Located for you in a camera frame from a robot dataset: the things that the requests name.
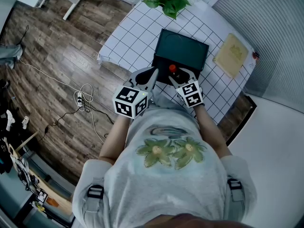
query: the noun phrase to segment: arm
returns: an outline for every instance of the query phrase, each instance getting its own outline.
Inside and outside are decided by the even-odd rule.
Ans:
[[[130,125],[130,118],[119,115],[106,138],[101,151],[99,160],[114,164],[118,156],[124,150],[125,141]]]
[[[219,128],[214,124],[205,107],[203,105],[195,106],[194,111],[199,122],[202,139],[214,149],[219,158],[232,155]]]

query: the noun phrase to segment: green flower graphic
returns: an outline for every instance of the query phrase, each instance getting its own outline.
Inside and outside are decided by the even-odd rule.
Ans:
[[[145,145],[137,149],[136,153],[139,155],[146,155],[144,159],[145,167],[153,166],[157,161],[167,167],[171,167],[169,154],[175,152],[175,147],[171,146],[172,141],[146,139]]]
[[[178,158],[175,162],[175,169],[181,169],[185,167],[192,158],[200,163],[203,161],[204,156],[201,152],[204,151],[205,146],[194,141],[191,137],[187,137],[186,140],[175,140],[174,143],[178,145],[179,150],[173,154],[175,158]]]

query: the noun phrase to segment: person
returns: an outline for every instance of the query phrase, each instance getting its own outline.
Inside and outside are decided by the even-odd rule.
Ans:
[[[228,176],[243,185],[245,215],[255,205],[247,163],[231,154],[203,105],[194,107],[196,121],[161,94],[153,101],[130,127],[119,115],[98,160],[84,164],[76,219],[87,228],[247,227],[223,220]]]
[[[15,59],[19,60],[22,56],[23,49],[20,44],[16,46],[0,46],[0,65],[7,65],[14,68]]]

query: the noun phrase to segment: white cable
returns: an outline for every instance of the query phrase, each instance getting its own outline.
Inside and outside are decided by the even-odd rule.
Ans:
[[[90,85],[90,84],[84,84],[84,85],[81,86],[81,88],[78,90],[78,89],[75,89],[74,87],[72,87],[71,85],[65,84],[65,83],[63,83],[63,82],[61,82],[61,81],[59,81],[59,80],[57,80],[57,79],[55,79],[55,78],[49,76],[48,74],[46,74],[45,72],[43,72],[43,71],[39,70],[38,68],[32,66],[31,64],[24,63],[24,62],[22,62],[20,59],[19,59],[19,61],[20,61],[21,63],[23,63],[24,65],[31,66],[32,68],[36,69],[37,71],[43,73],[45,76],[47,76],[47,77],[49,77],[49,78],[51,78],[51,79],[54,79],[55,81],[57,81],[57,82],[59,82],[59,83],[61,83],[61,84],[63,84],[63,85],[69,86],[70,88],[74,89],[75,92],[74,92],[73,98],[74,98],[74,101],[75,101],[77,107],[78,107],[78,104],[77,104],[77,101],[76,101],[76,99],[75,99],[75,94],[78,93],[78,92],[80,92],[80,93],[82,94],[84,100],[87,101],[87,102],[89,103],[89,108],[90,108],[90,111],[91,111],[91,114],[92,114],[92,120],[93,120],[94,131],[95,131],[96,135],[99,137],[100,141],[101,141],[102,143],[104,143],[104,141],[101,139],[101,137],[99,136],[99,134],[97,133],[96,128],[95,128],[94,114],[93,114],[93,110],[92,110],[92,108],[91,108],[91,103],[92,103],[93,100],[94,100],[94,98],[93,98],[93,86],[92,86],[92,85]],[[84,86],[86,86],[86,85],[89,85],[89,86],[91,87],[91,89],[92,89],[91,94],[88,94],[88,93],[82,91],[82,88],[83,88]]]

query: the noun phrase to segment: white grid tablecloth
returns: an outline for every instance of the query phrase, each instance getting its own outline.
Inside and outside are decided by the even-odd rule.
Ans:
[[[209,52],[198,81],[203,89],[206,110],[218,124],[234,103],[255,67],[252,47],[216,11],[202,0],[190,0],[173,20],[165,16],[162,7],[150,9],[139,2],[115,29],[99,52],[97,61],[111,61],[134,72],[150,67],[162,28],[177,32],[209,45]],[[212,59],[229,33],[236,35],[249,50],[239,74],[228,77]],[[154,94],[163,94],[174,103],[182,105],[195,116],[177,97],[171,85],[156,83]]]

